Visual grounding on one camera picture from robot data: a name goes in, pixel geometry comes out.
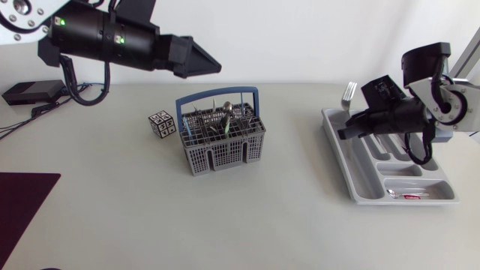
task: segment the black cable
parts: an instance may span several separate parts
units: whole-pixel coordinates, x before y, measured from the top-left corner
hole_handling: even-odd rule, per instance
[[[112,13],[115,11],[115,4],[117,0],[110,0],[110,3],[108,4],[108,12]]]
[[[442,75],[443,75],[443,63],[445,62],[446,56],[441,56],[436,63],[435,73],[432,76],[431,81],[431,92],[432,98],[438,104],[438,107],[442,111],[442,113],[448,113],[450,110],[450,106],[443,100],[442,92],[440,90],[440,85],[442,84]]]
[[[83,92],[85,89],[87,89],[89,86],[91,85],[83,85],[82,88],[78,91],[78,92]],[[39,115],[35,116],[35,117],[32,117],[30,119],[27,119],[25,121],[21,121],[19,123],[16,123],[16,124],[12,124],[11,126],[9,127],[12,127],[12,128],[9,128],[9,127],[5,127],[5,128],[8,128],[8,129],[5,129],[5,130],[1,130],[0,131],[0,134],[1,133],[4,133],[4,132],[7,132],[3,135],[0,136],[0,140],[2,140],[3,138],[5,138],[6,136],[12,134],[14,131],[18,130],[19,128],[23,127],[24,125],[27,125],[29,122],[32,122],[33,120],[39,118],[40,116],[44,115],[44,114],[47,114],[47,113],[50,113],[51,111],[53,111],[54,109],[60,107],[61,105],[64,105],[66,104],[68,101],[71,101],[72,100],[72,97],[69,97],[67,98],[66,100],[63,100],[62,102],[60,102],[57,106],[53,107],[52,109],[49,109],[49,110],[46,110],[44,112],[41,112]]]
[[[0,129],[9,129],[9,128],[12,128],[12,127],[14,127],[14,126],[16,126],[16,125],[18,125],[18,124],[21,124],[21,123],[22,123],[22,122],[16,123],[16,124],[12,124],[12,125],[9,125],[8,127],[0,127]]]
[[[80,94],[77,90],[77,78],[75,76],[74,63],[72,62],[72,59],[65,55],[60,55],[60,65],[63,69],[63,74],[65,77],[65,87],[67,87],[68,93],[78,104],[82,104],[83,106],[93,106],[95,104],[99,104],[107,96],[110,88],[109,62],[105,62],[105,81],[103,83],[103,88],[101,89],[102,92],[94,100],[85,100],[80,97]]]
[[[100,7],[104,2],[105,2],[105,0],[98,0],[98,2],[91,4],[91,6],[94,7],[94,8],[98,8],[98,7]]]
[[[447,75],[447,74],[442,74],[442,77],[444,77],[445,79],[447,79],[450,84],[452,84],[452,85],[455,84],[454,80],[453,80],[449,75]]]
[[[434,153],[434,150],[432,148],[432,143],[431,142],[425,142],[423,141],[423,149],[425,151],[425,157],[423,160],[419,159],[418,157],[413,154],[412,147],[410,146],[410,133],[405,133],[405,147],[406,147],[406,153],[409,155],[409,157],[412,159],[413,162],[415,162],[418,165],[425,165],[432,159],[432,155]]]

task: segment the gray plastic basket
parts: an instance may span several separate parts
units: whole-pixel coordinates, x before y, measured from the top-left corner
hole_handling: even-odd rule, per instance
[[[235,116],[230,122],[229,135],[221,132],[222,108],[197,110],[182,114],[181,106],[214,95],[251,92],[255,108],[249,103],[235,104]],[[222,170],[244,162],[260,160],[263,137],[266,129],[258,116],[258,90],[254,87],[220,88],[183,97],[176,101],[178,130],[194,176],[209,173],[211,169]],[[183,126],[185,117],[190,134]]]

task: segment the cutlery tray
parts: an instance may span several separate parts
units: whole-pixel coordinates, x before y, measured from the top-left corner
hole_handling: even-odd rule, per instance
[[[345,128],[349,116],[341,109],[323,109],[323,128],[334,149],[352,199],[360,205],[438,206],[458,203],[445,173],[432,158],[425,165],[413,163],[401,147],[403,134],[385,134],[375,138],[369,135],[341,140],[338,130]],[[417,134],[410,137],[412,150],[423,151]],[[428,193],[420,199],[397,199],[387,190],[397,194]]]

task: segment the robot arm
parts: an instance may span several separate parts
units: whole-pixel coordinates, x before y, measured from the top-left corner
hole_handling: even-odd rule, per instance
[[[407,97],[389,76],[375,79],[361,90],[368,109],[353,115],[346,128],[338,131],[346,140],[369,134],[405,134],[407,154],[417,164],[426,164],[432,155],[431,143],[445,142],[453,131],[480,130],[480,87],[465,79],[443,74],[450,56],[448,43],[435,43],[403,55],[403,86]],[[410,133],[423,133],[424,157],[410,149]]]
[[[70,0],[0,0],[0,45],[39,41],[49,31],[50,17]]]
[[[70,96],[86,106],[107,95],[110,62],[166,69],[181,78],[220,72],[221,65],[192,37],[160,34],[150,22],[155,0],[110,0],[108,12],[97,9],[103,2],[0,0],[0,44],[39,41],[38,56],[49,66],[62,66]],[[73,62],[63,54],[105,62],[105,86],[97,99],[80,97]]]

